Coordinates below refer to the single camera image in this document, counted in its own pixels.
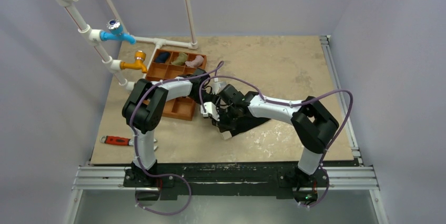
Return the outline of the black underwear white waistband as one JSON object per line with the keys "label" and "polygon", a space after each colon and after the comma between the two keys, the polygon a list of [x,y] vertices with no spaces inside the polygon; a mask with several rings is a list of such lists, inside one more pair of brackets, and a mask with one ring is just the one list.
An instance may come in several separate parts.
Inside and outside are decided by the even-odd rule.
{"label": "black underwear white waistband", "polygon": [[227,116],[220,116],[219,120],[212,119],[212,124],[218,128],[222,138],[228,140],[234,136],[261,126],[269,120],[269,118],[263,117],[242,116],[239,118],[230,118]]}

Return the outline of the orange compartment tray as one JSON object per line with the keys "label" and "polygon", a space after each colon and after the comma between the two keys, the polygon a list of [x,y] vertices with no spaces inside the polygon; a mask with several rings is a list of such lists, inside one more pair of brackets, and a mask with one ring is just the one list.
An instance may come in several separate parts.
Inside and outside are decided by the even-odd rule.
{"label": "orange compartment tray", "polygon": [[[154,59],[159,55],[160,52],[170,52],[169,59],[164,63],[154,63]],[[148,73],[146,79],[148,81],[159,81],[167,80],[178,77],[180,75],[193,74],[196,68],[172,65],[171,62],[178,56],[180,51],[166,50],[166,49],[156,49],[154,53],[154,59],[148,65]],[[204,54],[196,54],[191,52],[185,52],[188,55],[188,60],[193,60],[196,55],[201,55],[204,57],[204,62],[198,68],[205,69],[207,63],[207,56]],[[191,121],[195,113],[196,103],[189,97],[178,97],[166,102],[163,110],[163,116]]]}

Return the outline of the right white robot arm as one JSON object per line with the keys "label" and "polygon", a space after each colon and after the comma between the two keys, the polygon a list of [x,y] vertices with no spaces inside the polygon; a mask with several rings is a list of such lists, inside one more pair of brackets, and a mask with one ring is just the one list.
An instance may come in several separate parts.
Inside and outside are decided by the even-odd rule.
{"label": "right white robot arm", "polygon": [[309,96],[302,105],[298,100],[261,98],[258,92],[243,94],[227,85],[218,92],[215,102],[219,118],[213,123],[222,133],[228,131],[235,136],[270,120],[292,125],[303,145],[296,181],[307,186],[315,180],[322,156],[339,128],[320,101]]}

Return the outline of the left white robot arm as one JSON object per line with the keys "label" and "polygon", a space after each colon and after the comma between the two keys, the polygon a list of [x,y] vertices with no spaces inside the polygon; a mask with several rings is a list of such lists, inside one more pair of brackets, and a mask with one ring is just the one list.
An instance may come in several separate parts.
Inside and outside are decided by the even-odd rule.
{"label": "left white robot arm", "polygon": [[141,79],[133,87],[121,113],[133,131],[135,156],[132,169],[139,169],[136,179],[143,186],[152,186],[157,178],[163,176],[156,173],[154,133],[166,102],[178,97],[201,95],[200,85],[209,78],[210,73],[198,69],[192,75],[158,82]]}

